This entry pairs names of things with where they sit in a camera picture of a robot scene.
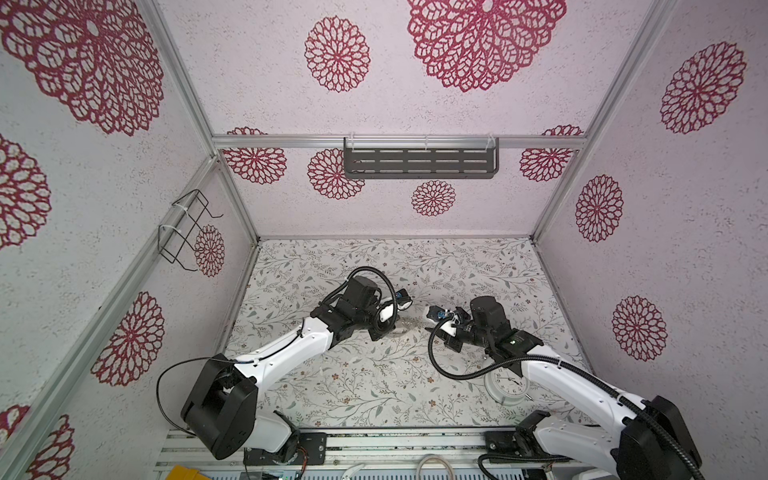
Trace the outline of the silver metal key bottle opener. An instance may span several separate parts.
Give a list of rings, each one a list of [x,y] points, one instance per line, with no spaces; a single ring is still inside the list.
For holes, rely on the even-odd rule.
[[[420,332],[429,325],[428,322],[424,322],[419,319],[404,319],[398,321],[394,332],[398,335],[406,335],[412,332]]]

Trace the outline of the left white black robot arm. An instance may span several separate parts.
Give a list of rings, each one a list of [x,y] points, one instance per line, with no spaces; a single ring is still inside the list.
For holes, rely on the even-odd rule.
[[[358,331],[382,339],[412,303],[378,269],[353,270],[295,330],[233,359],[208,358],[181,409],[182,420],[217,460],[256,449],[280,463],[291,461],[301,448],[300,430],[281,412],[261,412],[260,394]]]

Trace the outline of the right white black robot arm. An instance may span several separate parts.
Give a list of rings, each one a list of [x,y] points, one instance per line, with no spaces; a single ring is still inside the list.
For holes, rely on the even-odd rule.
[[[480,463],[576,461],[598,477],[616,479],[700,479],[702,459],[678,407],[613,386],[562,359],[535,335],[514,328],[492,296],[473,299],[470,308],[429,308],[431,341],[441,339],[454,352],[466,344],[480,347],[490,365],[472,373],[442,376],[456,381],[507,369],[530,384],[562,397],[592,419],[582,425],[543,410],[525,417],[510,431],[490,434]]]

